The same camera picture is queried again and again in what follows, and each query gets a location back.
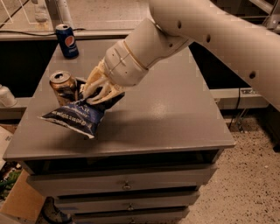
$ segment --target gold can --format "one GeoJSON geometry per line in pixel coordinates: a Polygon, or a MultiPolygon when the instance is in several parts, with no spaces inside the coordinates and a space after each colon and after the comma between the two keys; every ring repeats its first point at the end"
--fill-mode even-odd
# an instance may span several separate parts
{"type": "Polygon", "coordinates": [[[50,77],[50,85],[60,106],[78,100],[77,80],[66,71],[56,71],[50,77]]]}

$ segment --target can lid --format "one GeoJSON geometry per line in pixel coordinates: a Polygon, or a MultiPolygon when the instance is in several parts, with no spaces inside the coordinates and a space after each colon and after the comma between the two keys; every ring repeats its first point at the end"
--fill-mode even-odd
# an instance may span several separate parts
{"type": "Polygon", "coordinates": [[[71,74],[66,71],[56,71],[51,75],[50,81],[52,83],[60,84],[69,80],[71,74]]]}

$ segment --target beverage can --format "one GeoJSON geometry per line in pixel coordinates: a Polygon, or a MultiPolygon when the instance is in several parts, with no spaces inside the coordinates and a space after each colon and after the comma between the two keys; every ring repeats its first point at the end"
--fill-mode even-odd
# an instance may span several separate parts
{"type": "Polygon", "coordinates": [[[77,80],[66,71],[56,71],[50,77],[50,85],[60,106],[78,100],[77,80]]]}
{"type": "Polygon", "coordinates": [[[67,24],[59,24],[56,26],[55,34],[64,57],[67,59],[78,57],[79,51],[72,28],[67,24]]]}
{"type": "Polygon", "coordinates": [[[7,87],[0,85],[0,102],[9,108],[17,104],[17,99],[7,87]]]}

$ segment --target terrazzo floor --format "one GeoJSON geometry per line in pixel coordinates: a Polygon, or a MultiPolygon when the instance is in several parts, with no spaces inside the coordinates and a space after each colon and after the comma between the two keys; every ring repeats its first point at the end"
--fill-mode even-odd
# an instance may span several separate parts
{"type": "MultiPolygon", "coordinates": [[[[248,115],[243,128],[245,133],[240,133],[232,125],[236,146],[221,154],[218,170],[178,224],[280,223],[280,153],[273,151],[273,139],[259,113],[248,115]]],[[[58,216],[46,212],[51,218],[58,216]]],[[[40,216],[39,223],[48,222],[40,216]]]]}

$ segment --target drawer handle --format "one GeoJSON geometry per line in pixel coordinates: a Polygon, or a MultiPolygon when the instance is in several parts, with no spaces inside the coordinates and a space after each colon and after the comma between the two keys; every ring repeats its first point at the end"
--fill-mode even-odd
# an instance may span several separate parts
{"type": "Polygon", "coordinates": [[[129,184],[129,181],[125,181],[124,186],[122,187],[124,191],[129,191],[131,189],[131,186],[129,184]]]}
{"type": "Polygon", "coordinates": [[[128,207],[128,211],[132,212],[134,210],[134,207],[132,206],[132,204],[130,203],[129,204],[129,207],[128,207]]]}
{"type": "Polygon", "coordinates": [[[133,218],[131,219],[130,224],[136,224],[133,218]]]}

